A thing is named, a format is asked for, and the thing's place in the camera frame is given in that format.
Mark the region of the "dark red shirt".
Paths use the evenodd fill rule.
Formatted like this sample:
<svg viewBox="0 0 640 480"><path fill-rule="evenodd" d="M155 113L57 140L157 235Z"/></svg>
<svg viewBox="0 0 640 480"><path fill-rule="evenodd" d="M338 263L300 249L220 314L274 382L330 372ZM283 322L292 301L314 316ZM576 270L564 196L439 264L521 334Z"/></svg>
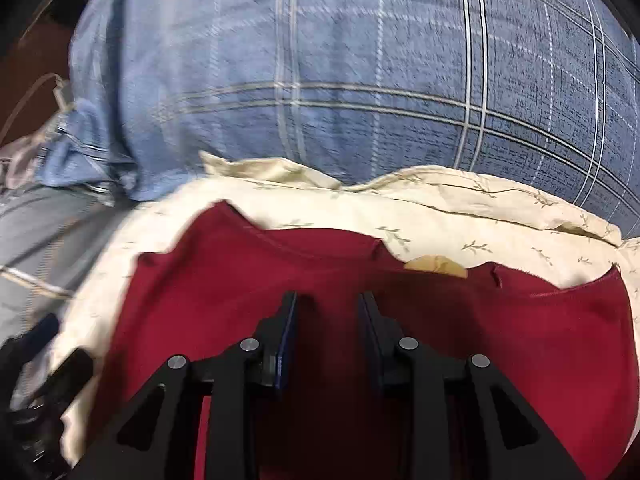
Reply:
<svg viewBox="0 0 640 480"><path fill-rule="evenodd" d="M533 405L589 479L620 462L637 418L639 372L616 269L560 289L497 263L466 278L407 270L382 240L328 229L264 230L230 204L202 212L166 254L143 254L104 361L94 441L162 359L213 356L299 299L293 401L267 479L386 479L358 335L360 292L440 353L483 353Z"/></svg>

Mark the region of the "grey striped bed sheet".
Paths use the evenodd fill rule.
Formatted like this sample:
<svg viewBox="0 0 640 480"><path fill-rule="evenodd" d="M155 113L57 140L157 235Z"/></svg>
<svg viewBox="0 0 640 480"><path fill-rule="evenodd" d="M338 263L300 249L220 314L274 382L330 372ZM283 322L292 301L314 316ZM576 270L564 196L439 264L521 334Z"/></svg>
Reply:
<svg viewBox="0 0 640 480"><path fill-rule="evenodd" d="M1 338L63 316L134 202L90 188L24 185L1 196Z"/></svg>

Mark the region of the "crumpled grey cloth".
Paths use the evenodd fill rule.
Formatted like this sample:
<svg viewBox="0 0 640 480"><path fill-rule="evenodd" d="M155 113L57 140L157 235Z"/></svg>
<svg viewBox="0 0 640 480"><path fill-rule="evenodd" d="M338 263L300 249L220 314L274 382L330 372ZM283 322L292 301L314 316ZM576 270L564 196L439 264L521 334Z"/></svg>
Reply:
<svg viewBox="0 0 640 480"><path fill-rule="evenodd" d="M1 195L36 183L44 153L55 137L55 133L41 129L1 149Z"/></svg>

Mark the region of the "cream leaf-print pillow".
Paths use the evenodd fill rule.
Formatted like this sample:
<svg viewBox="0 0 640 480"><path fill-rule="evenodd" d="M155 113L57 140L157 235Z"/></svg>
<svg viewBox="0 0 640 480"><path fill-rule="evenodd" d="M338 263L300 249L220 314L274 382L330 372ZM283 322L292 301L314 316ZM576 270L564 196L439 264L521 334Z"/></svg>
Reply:
<svg viewBox="0 0 640 480"><path fill-rule="evenodd" d="M638 240L624 240L617 226L562 198L503 178L437 166L408 168L355 186L342 185L280 158L227 162L210 155L205 169L204 177L180 186L162 200L137 206L66 312L62 333L53 346L55 359L62 361L79 347L98 361L96 379L64 417L63 452L75 466L95 441L87 438L88 422L139 257L171 252L193 221L220 202L230 204L264 230L328 229L377 238L410 271L466 278L472 268L492 262L568 289L616 269L627 289L639 371ZM258 431L262 478L264 468L276 458L274 447L283 442L284 416L293 401L294 344L300 312L295 293L290 374L274 394L272 408L266 411ZM362 293L356 302L357 328L366 379L373 393L373 421L386 437L392 459L392 473L386 479L397 479L390 428L362 340L358 316Z"/></svg>

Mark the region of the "white phone charger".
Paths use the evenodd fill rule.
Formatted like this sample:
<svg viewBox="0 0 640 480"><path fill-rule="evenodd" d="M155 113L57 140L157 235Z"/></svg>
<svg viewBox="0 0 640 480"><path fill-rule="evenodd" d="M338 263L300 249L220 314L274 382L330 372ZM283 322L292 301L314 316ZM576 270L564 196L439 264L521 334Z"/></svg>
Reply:
<svg viewBox="0 0 640 480"><path fill-rule="evenodd" d="M59 110L68 110L74 100L70 81L58 78L53 88L53 96Z"/></svg>

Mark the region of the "dark brown wooden headboard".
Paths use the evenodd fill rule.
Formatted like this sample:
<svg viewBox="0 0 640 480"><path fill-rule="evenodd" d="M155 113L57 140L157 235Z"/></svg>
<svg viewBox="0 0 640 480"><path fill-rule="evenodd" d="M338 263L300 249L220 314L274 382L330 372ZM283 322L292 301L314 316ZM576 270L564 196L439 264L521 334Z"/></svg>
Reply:
<svg viewBox="0 0 640 480"><path fill-rule="evenodd" d="M28 136L58 109L55 76L68 78L72 30L43 21L1 61L1 144Z"/></svg>

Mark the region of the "blue plaid pillow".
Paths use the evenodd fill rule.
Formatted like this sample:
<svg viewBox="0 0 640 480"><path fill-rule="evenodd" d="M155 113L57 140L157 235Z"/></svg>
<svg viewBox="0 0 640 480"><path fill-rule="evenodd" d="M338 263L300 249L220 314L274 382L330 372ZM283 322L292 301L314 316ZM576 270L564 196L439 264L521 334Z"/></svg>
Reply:
<svg viewBox="0 0 640 480"><path fill-rule="evenodd" d="M639 233L639 37L603 0L90 0L38 170L156 200L201 156L422 165Z"/></svg>

